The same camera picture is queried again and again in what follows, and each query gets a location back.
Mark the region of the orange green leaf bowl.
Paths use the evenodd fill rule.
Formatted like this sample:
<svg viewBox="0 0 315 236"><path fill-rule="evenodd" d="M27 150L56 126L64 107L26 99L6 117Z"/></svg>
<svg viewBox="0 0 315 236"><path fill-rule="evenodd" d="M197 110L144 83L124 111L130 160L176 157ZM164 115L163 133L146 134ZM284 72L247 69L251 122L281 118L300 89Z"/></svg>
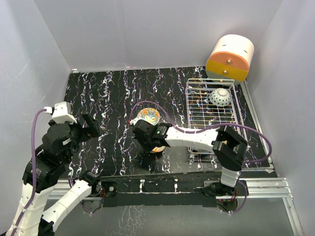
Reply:
<svg viewBox="0 0 315 236"><path fill-rule="evenodd" d="M164 151L165 146L161 146L161 147L155 147L154 149L151 150L151 153L159 153Z"/></svg>

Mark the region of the orange blue floral bowl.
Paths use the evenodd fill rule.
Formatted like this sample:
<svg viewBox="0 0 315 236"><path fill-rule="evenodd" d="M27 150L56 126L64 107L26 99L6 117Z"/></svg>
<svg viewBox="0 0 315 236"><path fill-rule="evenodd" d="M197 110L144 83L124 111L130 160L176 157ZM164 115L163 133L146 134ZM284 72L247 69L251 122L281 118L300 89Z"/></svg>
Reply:
<svg viewBox="0 0 315 236"><path fill-rule="evenodd" d="M160 113L154 108L144 108L137 114L137 116L152 125L156 125L160 121Z"/></svg>

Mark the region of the blue patterned bowl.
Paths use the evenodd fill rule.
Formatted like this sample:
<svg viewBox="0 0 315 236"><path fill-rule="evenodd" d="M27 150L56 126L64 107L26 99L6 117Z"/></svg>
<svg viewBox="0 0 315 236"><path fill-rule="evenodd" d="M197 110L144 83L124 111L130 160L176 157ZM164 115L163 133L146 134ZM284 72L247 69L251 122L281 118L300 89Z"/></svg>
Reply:
<svg viewBox="0 0 315 236"><path fill-rule="evenodd" d="M209 100L215 106L225 107L230 104L231 97L227 89L217 88L210 93Z"/></svg>

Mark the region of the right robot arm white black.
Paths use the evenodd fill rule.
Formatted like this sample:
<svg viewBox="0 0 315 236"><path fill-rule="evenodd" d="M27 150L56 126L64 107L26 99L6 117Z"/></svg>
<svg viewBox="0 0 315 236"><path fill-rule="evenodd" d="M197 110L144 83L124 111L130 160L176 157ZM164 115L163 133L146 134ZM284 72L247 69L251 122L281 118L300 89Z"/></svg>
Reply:
<svg viewBox="0 0 315 236"><path fill-rule="evenodd" d="M152 125L135 118L129 121L134 138L144 152L159 147L187 147L214 154L222 166L219 182L204 187L208 196L235 196L248 142L231 126L220 124L214 128L197 130L180 128L169 123Z"/></svg>

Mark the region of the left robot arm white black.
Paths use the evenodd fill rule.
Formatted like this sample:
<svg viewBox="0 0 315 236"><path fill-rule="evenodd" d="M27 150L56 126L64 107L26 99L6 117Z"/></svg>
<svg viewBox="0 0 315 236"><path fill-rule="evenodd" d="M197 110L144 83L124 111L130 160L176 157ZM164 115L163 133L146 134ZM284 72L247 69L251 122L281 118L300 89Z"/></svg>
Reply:
<svg viewBox="0 0 315 236"><path fill-rule="evenodd" d="M70 117L63 115L61 121L52 118L39 147L34 144L36 125L32 125L31 160L23 174L22 195L12 224L3 235L53 236L78 204L101 192L100 177L85 171L77 180L70 181L70 189L55 204L45 208L80 143L100 136L99 123L88 112L81 114L86 127L77 120L70 121Z"/></svg>

